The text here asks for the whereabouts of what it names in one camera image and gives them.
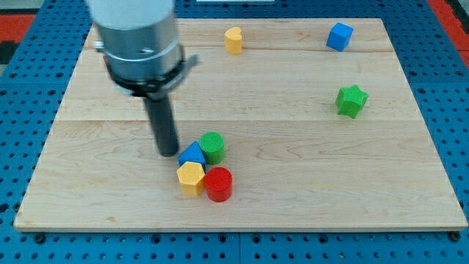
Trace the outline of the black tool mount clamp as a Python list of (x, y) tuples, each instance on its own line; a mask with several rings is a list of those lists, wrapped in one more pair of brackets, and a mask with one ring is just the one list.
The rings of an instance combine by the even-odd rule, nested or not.
[(111, 69), (106, 55), (103, 56), (110, 79), (116, 88), (124, 95), (160, 100), (176, 89), (185, 80), (192, 67), (199, 61), (199, 55), (194, 54), (188, 59), (182, 59), (177, 66), (164, 76), (158, 76), (149, 81), (130, 81), (117, 76)]

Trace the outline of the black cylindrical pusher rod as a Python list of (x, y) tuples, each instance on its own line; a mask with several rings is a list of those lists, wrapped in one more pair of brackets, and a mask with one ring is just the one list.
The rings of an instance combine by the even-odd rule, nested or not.
[(163, 157), (175, 155), (179, 150), (179, 142), (169, 98), (164, 97), (159, 100), (145, 98), (144, 105), (158, 152)]

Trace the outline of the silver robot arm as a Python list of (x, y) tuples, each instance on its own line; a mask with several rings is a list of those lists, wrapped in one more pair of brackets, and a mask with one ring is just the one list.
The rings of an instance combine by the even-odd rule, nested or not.
[(179, 150), (169, 93), (198, 62), (186, 57), (172, 0), (86, 0), (111, 80), (123, 93), (142, 98), (155, 143), (164, 157)]

